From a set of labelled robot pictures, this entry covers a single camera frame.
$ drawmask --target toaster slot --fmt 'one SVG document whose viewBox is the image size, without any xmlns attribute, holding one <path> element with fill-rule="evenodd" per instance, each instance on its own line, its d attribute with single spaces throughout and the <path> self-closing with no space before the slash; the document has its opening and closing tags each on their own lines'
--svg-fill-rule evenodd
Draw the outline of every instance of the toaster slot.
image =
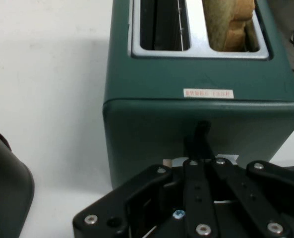
<svg viewBox="0 0 294 238">
<path fill-rule="evenodd" d="M 210 47 L 202 0 L 131 0 L 128 53 L 132 57 L 268 60 L 256 12 L 241 52 Z"/>
<path fill-rule="evenodd" d="M 140 45 L 149 51 L 189 49 L 184 0 L 140 0 Z"/>
</svg>

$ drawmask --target white label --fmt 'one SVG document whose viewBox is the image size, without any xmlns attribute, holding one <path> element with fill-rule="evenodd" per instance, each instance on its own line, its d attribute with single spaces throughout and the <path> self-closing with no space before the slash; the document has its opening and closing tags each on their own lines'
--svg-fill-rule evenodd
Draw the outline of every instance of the white label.
<svg viewBox="0 0 294 238">
<path fill-rule="evenodd" d="M 234 92 L 232 90 L 184 88 L 183 93 L 185 98 L 234 99 Z"/>
</svg>

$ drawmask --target metal bolt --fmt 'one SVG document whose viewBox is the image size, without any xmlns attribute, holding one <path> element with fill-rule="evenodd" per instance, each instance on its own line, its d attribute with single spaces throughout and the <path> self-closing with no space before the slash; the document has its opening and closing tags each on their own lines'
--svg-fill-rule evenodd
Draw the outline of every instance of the metal bolt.
<svg viewBox="0 0 294 238">
<path fill-rule="evenodd" d="M 211 228 L 206 224 L 200 224 L 196 227 L 196 232 L 203 237 L 209 236 L 212 233 Z"/>
<path fill-rule="evenodd" d="M 258 170 L 262 170 L 264 168 L 264 166 L 261 163 L 256 163 L 254 167 L 255 169 L 258 169 Z"/>
<path fill-rule="evenodd" d="M 176 210 L 173 215 L 175 219 L 180 220 L 185 216 L 185 212 L 183 210 Z"/>
<path fill-rule="evenodd" d="M 226 162 L 225 162 L 225 160 L 223 158 L 217 158 L 216 163 L 219 164 L 219 165 L 224 165 Z"/>
<path fill-rule="evenodd" d="M 197 166 L 198 163 L 197 163 L 195 160 L 191 160 L 191 161 L 190 161 L 190 165 L 192 165 L 192 166 Z"/>
<path fill-rule="evenodd" d="M 84 221 L 88 225 L 93 225 L 98 221 L 98 217 L 96 215 L 88 215 L 85 217 Z"/>
<path fill-rule="evenodd" d="M 164 168 L 159 167 L 157 172 L 163 174 L 166 172 L 166 170 Z"/>
<path fill-rule="evenodd" d="M 278 234 L 278 235 L 280 235 L 282 232 L 284 232 L 284 228 L 280 224 L 275 223 L 275 222 L 269 223 L 267 228 L 270 232 L 272 232 L 274 234 Z"/>
</svg>

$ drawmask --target toast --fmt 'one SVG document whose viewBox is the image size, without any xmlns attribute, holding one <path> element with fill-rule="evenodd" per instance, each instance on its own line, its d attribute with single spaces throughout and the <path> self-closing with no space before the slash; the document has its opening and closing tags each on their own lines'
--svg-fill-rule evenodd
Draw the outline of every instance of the toast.
<svg viewBox="0 0 294 238">
<path fill-rule="evenodd" d="M 240 52 L 246 21 L 252 19 L 254 0 L 203 0 L 210 46 L 216 51 Z"/>
</svg>

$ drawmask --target white table surface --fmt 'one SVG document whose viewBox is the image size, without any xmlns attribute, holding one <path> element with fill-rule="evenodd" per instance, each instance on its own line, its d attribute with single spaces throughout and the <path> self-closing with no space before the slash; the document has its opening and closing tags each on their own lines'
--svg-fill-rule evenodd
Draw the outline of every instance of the white table surface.
<svg viewBox="0 0 294 238">
<path fill-rule="evenodd" d="M 102 119 L 111 10 L 112 0 L 0 0 L 0 132 L 36 185 L 21 238 L 72 238 L 74 215 L 112 189 Z M 272 162 L 294 165 L 294 133 Z"/>
</svg>

